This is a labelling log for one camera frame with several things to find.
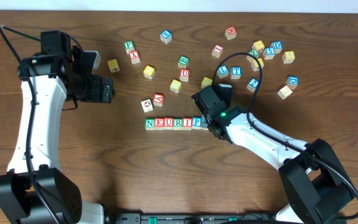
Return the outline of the blue d block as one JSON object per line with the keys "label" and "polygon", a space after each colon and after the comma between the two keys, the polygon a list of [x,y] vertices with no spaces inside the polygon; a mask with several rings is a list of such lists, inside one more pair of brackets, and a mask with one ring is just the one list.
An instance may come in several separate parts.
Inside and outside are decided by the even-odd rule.
{"label": "blue d block", "polygon": [[271,46],[271,48],[274,49],[274,52],[276,54],[279,54],[283,49],[283,45],[282,45],[281,41],[274,41],[274,42],[271,43],[270,46]]}
{"label": "blue d block", "polygon": [[286,86],[291,90],[294,90],[299,84],[299,78],[296,76],[290,75],[286,80]]}

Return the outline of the red block top right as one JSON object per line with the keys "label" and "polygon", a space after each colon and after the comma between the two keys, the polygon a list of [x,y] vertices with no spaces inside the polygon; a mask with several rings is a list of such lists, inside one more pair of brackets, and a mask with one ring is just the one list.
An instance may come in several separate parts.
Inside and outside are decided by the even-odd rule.
{"label": "red block top right", "polygon": [[228,27],[225,29],[225,36],[227,40],[234,39],[237,35],[237,29],[235,27]]}

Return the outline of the red U block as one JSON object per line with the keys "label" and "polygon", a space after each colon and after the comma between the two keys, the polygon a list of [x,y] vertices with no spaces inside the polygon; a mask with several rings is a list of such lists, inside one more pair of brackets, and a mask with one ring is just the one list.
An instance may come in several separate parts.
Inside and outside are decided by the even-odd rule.
{"label": "red U block", "polygon": [[163,119],[163,128],[164,129],[173,129],[173,123],[174,123],[173,118],[164,118]]}

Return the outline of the green R block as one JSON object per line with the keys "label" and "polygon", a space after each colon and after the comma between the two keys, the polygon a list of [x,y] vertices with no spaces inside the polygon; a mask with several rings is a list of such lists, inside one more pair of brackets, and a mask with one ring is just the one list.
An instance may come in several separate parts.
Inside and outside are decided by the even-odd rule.
{"label": "green R block", "polygon": [[183,119],[182,118],[174,118],[173,119],[173,129],[174,130],[182,130],[183,129]]}

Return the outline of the red Y block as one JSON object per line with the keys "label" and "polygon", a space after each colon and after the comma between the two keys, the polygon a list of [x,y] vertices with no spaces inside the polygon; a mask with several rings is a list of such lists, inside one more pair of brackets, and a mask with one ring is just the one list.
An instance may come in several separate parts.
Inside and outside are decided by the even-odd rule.
{"label": "red Y block", "polygon": [[132,64],[140,63],[140,55],[137,50],[130,52],[129,56]]}

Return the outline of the yellow block below Z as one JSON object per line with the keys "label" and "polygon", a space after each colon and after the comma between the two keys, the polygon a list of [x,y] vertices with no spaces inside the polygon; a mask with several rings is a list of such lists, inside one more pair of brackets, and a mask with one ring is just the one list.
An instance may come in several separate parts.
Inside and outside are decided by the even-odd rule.
{"label": "yellow block below Z", "polygon": [[251,63],[253,71],[258,71],[260,68],[264,67],[264,62],[261,58],[258,58],[257,60],[253,60]]}

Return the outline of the red V block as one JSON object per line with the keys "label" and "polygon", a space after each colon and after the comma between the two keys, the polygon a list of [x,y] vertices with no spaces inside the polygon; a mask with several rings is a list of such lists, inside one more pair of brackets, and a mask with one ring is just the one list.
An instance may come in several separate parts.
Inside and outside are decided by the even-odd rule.
{"label": "red V block", "polygon": [[154,94],[154,98],[153,98],[154,106],[163,106],[163,102],[164,102],[164,95],[158,93]]}

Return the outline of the white picture block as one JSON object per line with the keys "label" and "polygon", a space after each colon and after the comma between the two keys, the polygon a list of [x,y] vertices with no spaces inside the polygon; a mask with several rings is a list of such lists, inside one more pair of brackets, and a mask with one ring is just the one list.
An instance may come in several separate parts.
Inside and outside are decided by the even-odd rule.
{"label": "white picture block", "polygon": [[154,109],[153,103],[152,103],[152,101],[150,99],[142,101],[141,105],[142,105],[142,109],[143,109],[144,113],[147,113],[147,112],[152,111]]}

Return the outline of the plain white block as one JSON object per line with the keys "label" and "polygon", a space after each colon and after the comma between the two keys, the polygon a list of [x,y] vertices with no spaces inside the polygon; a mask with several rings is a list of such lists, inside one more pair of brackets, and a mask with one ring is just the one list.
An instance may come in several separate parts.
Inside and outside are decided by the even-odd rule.
{"label": "plain white block", "polygon": [[289,97],[292,93],[293,93],[292,90],[288,86],[284,86],[278,91],[277,94],[282,100],[284,100],[287,97]]}

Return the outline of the red E block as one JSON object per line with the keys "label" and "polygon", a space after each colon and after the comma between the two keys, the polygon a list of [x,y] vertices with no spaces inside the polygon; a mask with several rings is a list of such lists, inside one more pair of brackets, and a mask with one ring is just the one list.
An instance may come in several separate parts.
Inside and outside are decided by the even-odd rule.
{"label": "red E block", "polygon": [[164,130],[164,119],[163,118],[155,118],[154,119],[154,128],[155,128],[155,130]]}

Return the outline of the blue P block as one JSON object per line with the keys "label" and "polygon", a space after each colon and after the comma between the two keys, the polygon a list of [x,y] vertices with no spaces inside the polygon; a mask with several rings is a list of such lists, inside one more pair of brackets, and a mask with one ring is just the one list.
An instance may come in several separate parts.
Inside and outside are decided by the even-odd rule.
{"label": "blue P block", "polygon": [[201,129],[201,117],[192,118],[192,129]]}

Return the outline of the green B block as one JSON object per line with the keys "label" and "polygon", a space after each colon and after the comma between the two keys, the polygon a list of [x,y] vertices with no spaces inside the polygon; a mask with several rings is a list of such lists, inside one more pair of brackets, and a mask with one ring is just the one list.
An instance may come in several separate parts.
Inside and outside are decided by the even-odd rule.
{"label": "green B block", "polygon": [[186,68],[188,68],[189,61],[190,61],[190,59],[188,57],[186,57],[184,55],[181,55],[179,60],[178,60],[177,65],[178,65],[179,68],[186,69]]}

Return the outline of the red i block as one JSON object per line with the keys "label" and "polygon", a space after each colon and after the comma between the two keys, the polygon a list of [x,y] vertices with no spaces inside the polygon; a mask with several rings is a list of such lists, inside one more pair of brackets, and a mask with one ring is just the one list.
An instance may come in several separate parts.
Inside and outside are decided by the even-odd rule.
{"label": "red i block", "polygon": [[192,130],[192,124],[193,124],[192,118],[183,118],[182,121],[183,121],[182,124],[183,130]]}
{"label": "red i block", "polygon": [[223,53],[223,50],[224,50],[223,46],[216,44],[212,49],[211,55],[216,57],[216,58],[220,58],[220,56]]}

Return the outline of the green N block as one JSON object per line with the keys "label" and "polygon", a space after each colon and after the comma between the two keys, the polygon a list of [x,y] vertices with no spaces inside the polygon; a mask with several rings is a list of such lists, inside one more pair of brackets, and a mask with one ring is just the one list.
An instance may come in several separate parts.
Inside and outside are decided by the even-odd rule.
{"label": "green N block", "polygon": [[154,130],[155,129],[155,120],[153,118],[145,119],[145,129]]}

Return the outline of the blue X block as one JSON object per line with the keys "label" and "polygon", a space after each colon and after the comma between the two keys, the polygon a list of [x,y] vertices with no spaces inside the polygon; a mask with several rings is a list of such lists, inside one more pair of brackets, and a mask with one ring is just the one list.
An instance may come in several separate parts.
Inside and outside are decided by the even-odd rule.
{"label": "blue X block", "polygon": [[164,30],[161,34],[160,34],[160,39],[162,42],[164,42],[165,44],[168,44],[171,40],[172,40],[172,33],[169,30]]}

